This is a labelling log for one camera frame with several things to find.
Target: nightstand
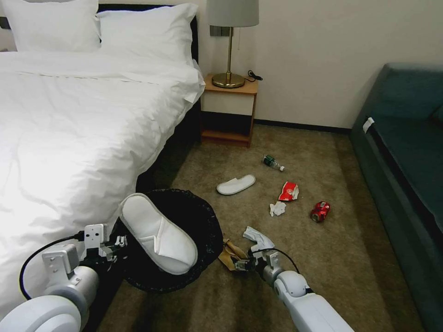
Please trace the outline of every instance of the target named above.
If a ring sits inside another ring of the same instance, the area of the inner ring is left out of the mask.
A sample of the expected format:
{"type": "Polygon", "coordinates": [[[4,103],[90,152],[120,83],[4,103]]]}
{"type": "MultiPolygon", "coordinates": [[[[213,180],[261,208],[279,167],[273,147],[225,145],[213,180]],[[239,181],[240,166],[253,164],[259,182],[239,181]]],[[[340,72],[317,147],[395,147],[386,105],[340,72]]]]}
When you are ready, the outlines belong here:
{"type": "Polygon", "coordinates": [[[202,142],[213,141],[250,147],[257,81],[246,81],[244,86],[235,89],[212,85],[212,75],[208,75],[204,81],[206,87],[200,113],[202,142]]]}

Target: trash bin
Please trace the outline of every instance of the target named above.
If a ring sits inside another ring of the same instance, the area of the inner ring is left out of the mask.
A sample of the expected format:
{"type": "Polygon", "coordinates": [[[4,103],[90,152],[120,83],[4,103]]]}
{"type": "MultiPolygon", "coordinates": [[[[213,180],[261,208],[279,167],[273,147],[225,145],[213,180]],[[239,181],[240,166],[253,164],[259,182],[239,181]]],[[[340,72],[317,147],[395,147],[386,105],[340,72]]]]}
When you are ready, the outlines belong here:
{"type": "Polygon", "coordinates": [[[138,241],[127,231],[120,219],[114,230],[125,233],[128,258],[122,264],[124,278],[134,287],[150,292],[168,293],[196,280],[223,249],[223,235],[216,214],[204,199],[187,190],[154,190],[146,195],[170,221],[184,230],[198,250],[196,264],[185,274],[172,275],[162,271],[146,254],[138,241]]]}

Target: plastic bottle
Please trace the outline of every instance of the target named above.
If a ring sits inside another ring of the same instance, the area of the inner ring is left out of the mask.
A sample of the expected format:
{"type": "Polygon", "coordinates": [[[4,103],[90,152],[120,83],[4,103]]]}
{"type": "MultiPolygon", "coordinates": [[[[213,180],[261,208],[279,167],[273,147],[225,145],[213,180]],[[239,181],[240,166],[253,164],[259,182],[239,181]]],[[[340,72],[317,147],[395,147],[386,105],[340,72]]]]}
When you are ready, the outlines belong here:
{"type": "Polygon", "coordinates": [[[262,157],[262,160],[266,166],[278,169],[281,172],[285,169],[285,166],[280,166],[280,164],[273,157],[271,157],[268,154],[264,154],[262,157]]]}

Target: lamp shade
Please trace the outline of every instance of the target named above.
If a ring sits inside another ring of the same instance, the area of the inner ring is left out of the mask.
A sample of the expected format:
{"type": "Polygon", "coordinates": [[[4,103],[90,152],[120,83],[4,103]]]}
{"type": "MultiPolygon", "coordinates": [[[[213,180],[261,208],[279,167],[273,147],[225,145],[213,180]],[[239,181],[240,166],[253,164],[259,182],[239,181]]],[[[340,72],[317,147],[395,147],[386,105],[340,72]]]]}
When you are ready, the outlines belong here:
{"type": "Polygon", "coordinates": [[[210,25],[247,27],[258,24],[258,0],[207,0],[210,25]]]}

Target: dark bed frame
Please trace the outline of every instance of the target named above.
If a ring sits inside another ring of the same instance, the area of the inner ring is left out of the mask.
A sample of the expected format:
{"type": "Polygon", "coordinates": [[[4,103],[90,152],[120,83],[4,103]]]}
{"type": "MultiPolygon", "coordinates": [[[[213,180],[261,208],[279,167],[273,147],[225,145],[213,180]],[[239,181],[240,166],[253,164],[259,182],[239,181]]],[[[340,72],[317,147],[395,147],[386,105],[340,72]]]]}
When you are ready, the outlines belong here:
{"type": "MultiPolygon", "coordinates": [[[[159,8],[170,5],[145,5],[145,4],[100,4],[98,12],[103,11],[145,11],[153,8],[159,8]]],[[[0,17],[0,28],[10,30],[10,26],[6,17],[0,17]]],[[[191,21],[192,30],[192,45],[191,53],[192,58],[198,62],[198,30],[197,30],[197,19],[191,21]]],[[[143,174],[137,178],[137,192],[149,192],[156,189],[155,173],[157,170],[161,169],[165,164],[165,159],[167,159],[167,154],[170,153],[171,149],[174,149],[176,145],[180,145],[180,153],[176,158],[174,158],[175,167],[178,169],[186,157],[187,151],[192,146],[192,144],[200,139],[200,128],[199,128],[199,113],[201,109],[200,100],[198,100],[195,105],[188,111],[181,123],[175,128],[174,134],[168,139],[162,152],[159,154],[155,163],[143,174]]],[[[97,291],[97,296],[90,308],[90,317],[88,323],[86,324],[83,332],[94,332],[100,325],[107,308],[109,307],[115,293],[117,292],[121,282],[123,280],[123,275],[120,269],[114,268],[114,273],[112,276],[106,276],[100,279],[100,286],[97,291]]]]}

